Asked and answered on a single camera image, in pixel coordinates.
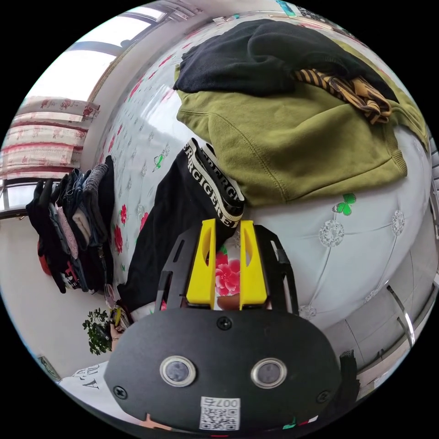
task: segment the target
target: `window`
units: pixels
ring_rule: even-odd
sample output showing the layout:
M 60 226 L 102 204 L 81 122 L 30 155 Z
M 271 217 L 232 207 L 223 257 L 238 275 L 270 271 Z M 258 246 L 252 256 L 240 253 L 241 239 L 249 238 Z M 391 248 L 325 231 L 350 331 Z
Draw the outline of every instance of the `window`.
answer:
M 149 26 L 149 23 L 135 18 L 114 17 L 85 34 L 78 42 L 99 41 L 120 46 L 122 41 L 132 40 Z
M 33 191 L 36 184 L 25 186 L 9 186 L 8 187 L 8 201 L 9 209 L 23 208 L 32 201 Z
M 6 186 L 0 189 L 0 212 L 23 209 L 32 201 L 35 183 Z
M 137 8 L 130 9 L 127 12 L 137 12 L 138 14 L 154 18 L 156 21 L 160 21 L 165 16 L 164 12 L 156 11 L 155 9 L 147 8 L 146 6 L 139 6 Z
M 64 52 L 41 75 L 27 97 L 61 96 L 87 101 L 115 58 L 89 50 Z

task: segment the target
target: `white wall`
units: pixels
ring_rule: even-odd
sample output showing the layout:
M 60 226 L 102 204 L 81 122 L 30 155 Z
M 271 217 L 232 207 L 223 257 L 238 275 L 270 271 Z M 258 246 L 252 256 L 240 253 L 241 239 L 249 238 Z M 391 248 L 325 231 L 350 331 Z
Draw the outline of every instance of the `white wall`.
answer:
M 200 14 L 186 21 L 163 23 L 123 55 L 93 98 L 93 102 L 99 104 L 101 108 L 84 142 L 82 169 L 90 169 L 95 165 L 95 154 L 107 122 L 132 79 L 140 71 L 145 71 L 148 64 L 153 64 L 169 45 L 177 42 L 180 36 L 199 28 L 209 19 L 207 14 Z
M 275 0 L 185 0 L 197 6 L 212 18 L 250 11 L 278 11 L 282 8 Z
M 101 295 L 81 290 L 61 294 L 41 268 L 37 242 L 27 217 L 0 221 L 1 292 L 29 349 L 47 357 L 64 378 L 108 359 L 108 354 L 90 353 L 88 335 L 82 328 L 89 311 L 106 305 Z
M 92 98 L 101 106 L 99 116 L 93 121 L 84 142 L 81 168 L 95 165 L 95 154 L 103 141 L 102 135 L 120 96 L 134 77 L 153 64 L 160 54 L 179 37 L 201 27 L 212 18 L 248 11 L 278 11 L 282 8 L 275 0 L 185 0 L 203 9 L 203 13 L 182 22 L 166 22 L 131 47 L 111 70 L 101 88 Z

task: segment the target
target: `qr code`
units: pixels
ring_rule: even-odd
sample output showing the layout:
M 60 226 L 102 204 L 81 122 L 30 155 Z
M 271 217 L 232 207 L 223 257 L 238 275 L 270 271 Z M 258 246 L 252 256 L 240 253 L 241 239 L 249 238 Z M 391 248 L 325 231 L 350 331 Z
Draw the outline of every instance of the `qr code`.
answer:
M 239 430 L 239 423 L 239 400 L 202 398 L 200 430 Z

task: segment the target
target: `striped fabric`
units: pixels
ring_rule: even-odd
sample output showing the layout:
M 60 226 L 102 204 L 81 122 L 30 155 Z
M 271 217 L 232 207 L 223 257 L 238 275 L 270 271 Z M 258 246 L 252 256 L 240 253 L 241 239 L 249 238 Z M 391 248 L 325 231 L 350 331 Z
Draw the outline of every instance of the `striped fabric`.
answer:
M 361 76 L 346 81 L 315 69 L 294 72 L 296 80 L 323 88 L 338 99 L 359 109 L 371 124 L 387 123 L 392 113 L 390 103 Z
M 62 178 L 80 167 L 84 141 L 99 106 L 33 97 L 18 109 L 0 152 L 0 178 Z

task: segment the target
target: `potted plant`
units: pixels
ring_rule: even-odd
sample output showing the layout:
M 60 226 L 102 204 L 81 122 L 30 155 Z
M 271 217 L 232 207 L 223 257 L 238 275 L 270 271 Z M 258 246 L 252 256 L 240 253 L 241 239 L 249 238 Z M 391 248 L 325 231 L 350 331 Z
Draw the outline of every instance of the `potted plant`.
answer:
M 82 327 L 88 333 L 90 352 L 95 355 L 101 355 L 111 351 L 111 337 L 108 334 L 109 318 L 107 311 L 101 312 L 101 308 L 90 311 L 88 319 L 82 324 Z

